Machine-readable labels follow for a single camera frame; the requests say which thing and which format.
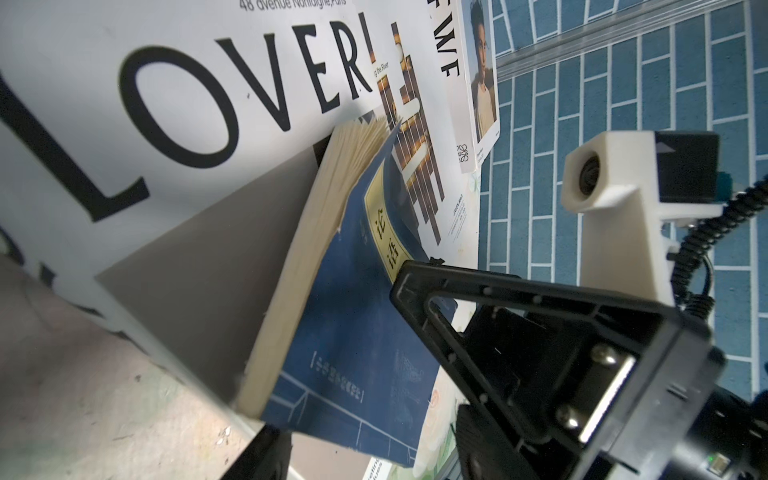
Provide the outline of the navy blue book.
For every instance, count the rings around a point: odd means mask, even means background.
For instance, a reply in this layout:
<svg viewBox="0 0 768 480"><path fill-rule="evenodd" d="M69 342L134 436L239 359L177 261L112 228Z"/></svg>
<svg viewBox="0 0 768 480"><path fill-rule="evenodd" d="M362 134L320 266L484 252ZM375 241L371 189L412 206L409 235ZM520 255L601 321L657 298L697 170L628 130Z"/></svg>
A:
<svg viewBox="0 0 768 480"><path fill-rule="evenodd" d="M367 115L332 133L233 407L409 467L438 365L390 293L404 262L460 258L466 208L451 167L418 221L394 129Z"/></svg>

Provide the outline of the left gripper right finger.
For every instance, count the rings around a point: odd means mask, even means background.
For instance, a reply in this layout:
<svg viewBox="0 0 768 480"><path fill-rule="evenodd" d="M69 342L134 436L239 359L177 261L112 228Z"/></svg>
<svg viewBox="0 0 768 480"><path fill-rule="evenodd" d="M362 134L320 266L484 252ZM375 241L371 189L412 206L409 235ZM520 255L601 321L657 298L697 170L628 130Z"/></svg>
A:
<svg viewBox="0 0 768 480"><path fill-rule="evenodd" d="M558 457L547 436L532 439L495 403L458 408L456 444L466 479L556 479Z"/></svg>

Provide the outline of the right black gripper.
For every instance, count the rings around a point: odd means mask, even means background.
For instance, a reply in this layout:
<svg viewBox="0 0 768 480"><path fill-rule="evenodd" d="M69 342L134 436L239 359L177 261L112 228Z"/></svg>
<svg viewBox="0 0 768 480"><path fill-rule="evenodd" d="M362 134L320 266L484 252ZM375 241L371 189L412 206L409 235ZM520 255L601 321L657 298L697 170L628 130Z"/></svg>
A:
<svg viewBox="0 0 768 480"><path fill-rule="evenodd" d="M465 396L467 479L763 479L767 398L676 309L408 261L391 299Z"/></svg>

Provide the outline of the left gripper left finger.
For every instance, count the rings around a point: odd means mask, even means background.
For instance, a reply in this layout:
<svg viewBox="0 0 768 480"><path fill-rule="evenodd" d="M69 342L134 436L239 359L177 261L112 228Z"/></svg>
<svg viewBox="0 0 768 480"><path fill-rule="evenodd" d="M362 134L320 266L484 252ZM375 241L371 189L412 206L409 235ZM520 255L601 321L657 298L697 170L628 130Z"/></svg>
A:
<svg viewBox="0 0 768 480"><path fill-rule="evenodd" d="M287 480L291 450L290 431L265 425L221 480Z"/></svg>

